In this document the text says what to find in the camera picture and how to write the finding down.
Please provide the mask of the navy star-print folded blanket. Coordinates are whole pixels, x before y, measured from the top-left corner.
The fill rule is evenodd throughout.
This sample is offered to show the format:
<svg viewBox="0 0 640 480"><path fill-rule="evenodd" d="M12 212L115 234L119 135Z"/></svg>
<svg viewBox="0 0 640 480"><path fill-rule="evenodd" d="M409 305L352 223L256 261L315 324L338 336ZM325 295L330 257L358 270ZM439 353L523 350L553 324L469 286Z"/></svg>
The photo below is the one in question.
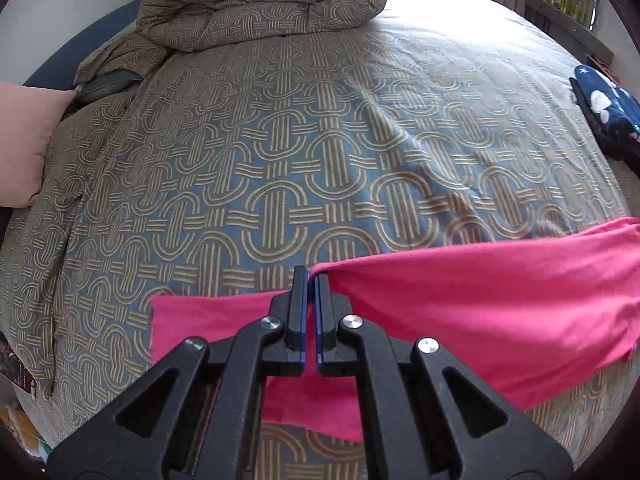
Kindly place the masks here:
<svg viewBox="0 0 640 480"><path fill-rule="evenodd" d="M627 90L595 68L580 64L570 77L577 105L600 150L639 175L639 103Z"/></svg>

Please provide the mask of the patterned blue-gold bedspread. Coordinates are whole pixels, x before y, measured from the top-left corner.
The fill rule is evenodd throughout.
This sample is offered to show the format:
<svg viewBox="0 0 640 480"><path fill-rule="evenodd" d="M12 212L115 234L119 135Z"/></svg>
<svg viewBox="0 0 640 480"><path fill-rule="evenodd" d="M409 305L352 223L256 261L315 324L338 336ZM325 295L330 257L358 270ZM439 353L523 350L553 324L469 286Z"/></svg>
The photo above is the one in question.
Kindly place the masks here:
<svg viewBox="0 0 640 480"><path fill-rule="evenodd" d="M1 245L1 329L56 445L151 362L152 297L296 266L572 234L639 207L573 101L576 60L489 0L390 0L357 29L162 52L54 130Z"/></svg>

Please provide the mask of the folded patterned comforter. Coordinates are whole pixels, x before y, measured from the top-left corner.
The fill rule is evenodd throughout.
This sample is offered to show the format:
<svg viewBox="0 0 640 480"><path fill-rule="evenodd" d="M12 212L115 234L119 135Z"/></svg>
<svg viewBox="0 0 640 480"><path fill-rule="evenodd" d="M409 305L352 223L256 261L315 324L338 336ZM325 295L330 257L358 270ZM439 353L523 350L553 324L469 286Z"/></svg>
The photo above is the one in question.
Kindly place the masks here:
<svg viewBox="0 0 640 480"><path fill-rule="evenodd" d="M126 70L146 77L175 52L359 27L387 0L143 0L137 19L92 52L76 84Z"/></svg>

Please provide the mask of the pink pillow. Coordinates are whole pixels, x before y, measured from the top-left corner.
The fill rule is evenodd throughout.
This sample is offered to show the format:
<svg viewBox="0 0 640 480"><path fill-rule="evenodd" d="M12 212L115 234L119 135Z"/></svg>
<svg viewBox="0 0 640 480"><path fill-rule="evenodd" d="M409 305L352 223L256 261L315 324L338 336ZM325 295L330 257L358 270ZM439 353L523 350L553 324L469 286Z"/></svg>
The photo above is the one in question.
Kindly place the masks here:
<svg viewBox="0 0 640 480"><path fill-rule="evenodd" d="M28 207L40 192L49 141L75 96L75 91L25 87L2 81L2 207Z"/></svg>

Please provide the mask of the dark blue headboard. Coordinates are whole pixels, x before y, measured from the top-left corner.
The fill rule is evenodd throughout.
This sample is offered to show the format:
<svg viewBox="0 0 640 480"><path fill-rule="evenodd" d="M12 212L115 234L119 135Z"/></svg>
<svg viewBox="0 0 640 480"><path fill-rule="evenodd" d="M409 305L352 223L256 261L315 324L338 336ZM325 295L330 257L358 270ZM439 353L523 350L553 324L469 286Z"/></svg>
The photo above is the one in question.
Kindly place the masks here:
<svg viewBox="0 0 640 480"><path fill-rule="evenodd" d="M104 15L63 44L25 82L26 87L72 90L80 63L107 40L133 23L142 0L130 3Z"/></svg>

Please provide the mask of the grey vanity desk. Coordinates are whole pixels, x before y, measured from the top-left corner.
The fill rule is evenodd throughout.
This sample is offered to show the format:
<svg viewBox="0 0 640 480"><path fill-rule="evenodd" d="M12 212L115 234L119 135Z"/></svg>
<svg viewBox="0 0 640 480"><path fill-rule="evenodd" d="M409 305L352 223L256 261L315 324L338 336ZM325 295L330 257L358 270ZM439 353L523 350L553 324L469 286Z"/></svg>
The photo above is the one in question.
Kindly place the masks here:
<svg viewBox="0 0 640 480"><path fill-rule="evenodd" d="M546 0L525 0L524 18L584 64L610 66L614 53L578 21Z"/></svg>

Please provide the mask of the pink fleece pants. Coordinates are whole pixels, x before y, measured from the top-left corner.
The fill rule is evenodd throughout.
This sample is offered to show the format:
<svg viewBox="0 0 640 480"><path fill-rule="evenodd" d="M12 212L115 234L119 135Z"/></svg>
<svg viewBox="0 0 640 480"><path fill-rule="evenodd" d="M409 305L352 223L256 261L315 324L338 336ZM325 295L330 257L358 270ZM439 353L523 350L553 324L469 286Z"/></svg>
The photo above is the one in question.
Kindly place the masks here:
<svg viewBox="0 0 640 480"><path fill-rule="evenodd" d="M639 218L562 238L454 245L319 263L332 290L392 337L437 339L520 410L576 387L639 342ZM152 298L152 364L190 336L232 337L267 314L261 292ZM355 382L269 379L262 417L362 440Z"/></svg>

